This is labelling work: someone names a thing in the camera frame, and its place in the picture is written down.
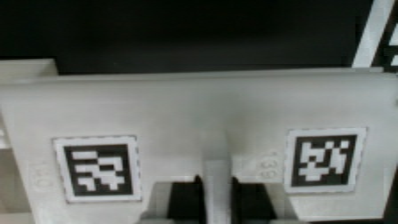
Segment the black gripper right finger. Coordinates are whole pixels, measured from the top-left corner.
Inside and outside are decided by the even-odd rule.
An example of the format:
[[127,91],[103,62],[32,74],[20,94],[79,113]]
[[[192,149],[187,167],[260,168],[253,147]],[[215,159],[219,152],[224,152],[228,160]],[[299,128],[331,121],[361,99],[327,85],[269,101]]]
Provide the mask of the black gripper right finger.
[[267,187],[262,183],[242,183],[233,178],[231,222],[233,224],[270,224],[278,218]]

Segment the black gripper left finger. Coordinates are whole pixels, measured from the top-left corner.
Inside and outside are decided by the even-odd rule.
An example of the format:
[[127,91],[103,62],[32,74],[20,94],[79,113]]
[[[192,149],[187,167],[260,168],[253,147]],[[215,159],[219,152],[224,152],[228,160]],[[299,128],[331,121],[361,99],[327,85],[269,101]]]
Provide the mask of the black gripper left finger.
[[201,177],[192,182],[175,182],[167,218],[176,224],[207,224],[205,189]]

